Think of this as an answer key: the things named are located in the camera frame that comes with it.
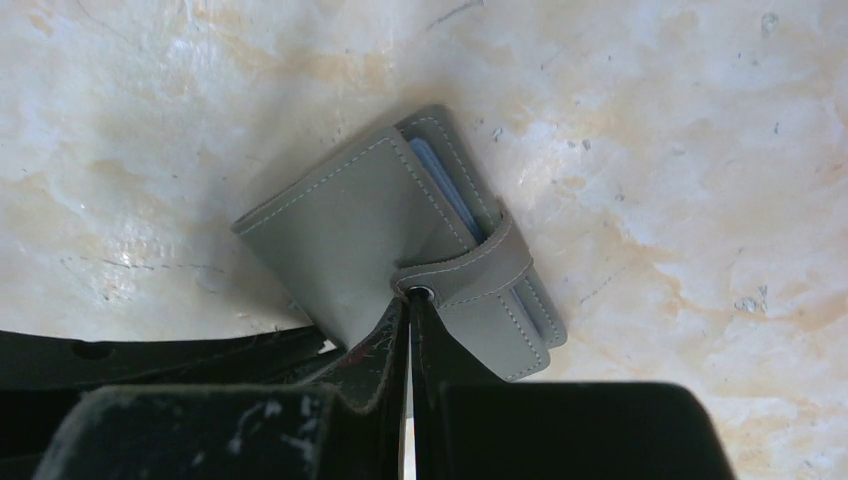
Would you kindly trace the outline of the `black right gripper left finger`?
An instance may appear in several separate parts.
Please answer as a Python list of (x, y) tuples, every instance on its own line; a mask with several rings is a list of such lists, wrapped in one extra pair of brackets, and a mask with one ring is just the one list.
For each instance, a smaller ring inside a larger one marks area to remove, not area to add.
[(107, 386), (66, 416), (38, 479), (396, 479), (408, 308), (295, 385)]

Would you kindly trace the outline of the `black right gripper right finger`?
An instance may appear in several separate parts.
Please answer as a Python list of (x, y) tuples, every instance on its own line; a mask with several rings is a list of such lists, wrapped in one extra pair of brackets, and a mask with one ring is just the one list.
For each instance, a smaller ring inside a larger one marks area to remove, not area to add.
[(498, 378), (409, 298), (416, 473), (421, 479), (730, 479), (709, 415), (662, 382)]

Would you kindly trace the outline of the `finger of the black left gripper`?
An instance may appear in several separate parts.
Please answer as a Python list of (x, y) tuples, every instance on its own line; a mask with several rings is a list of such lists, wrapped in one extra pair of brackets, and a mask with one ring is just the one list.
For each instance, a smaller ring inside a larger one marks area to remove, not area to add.
[(1, 455), (38, 455), (80, 397), (107, 385), (294, 383), (341, 355), (315, 327), (217, 340), (87, 342), (1, 334)]

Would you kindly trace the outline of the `grey leather card holder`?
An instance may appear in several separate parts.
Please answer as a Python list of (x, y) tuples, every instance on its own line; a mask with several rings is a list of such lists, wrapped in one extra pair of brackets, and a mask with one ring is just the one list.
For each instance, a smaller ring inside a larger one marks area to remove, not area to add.
[(412, 289), (506, 381), (547, 368), (567, 339), (517, 221), (443, 105), (350, 144), (232, 231), (340, 347), (360, 343)]

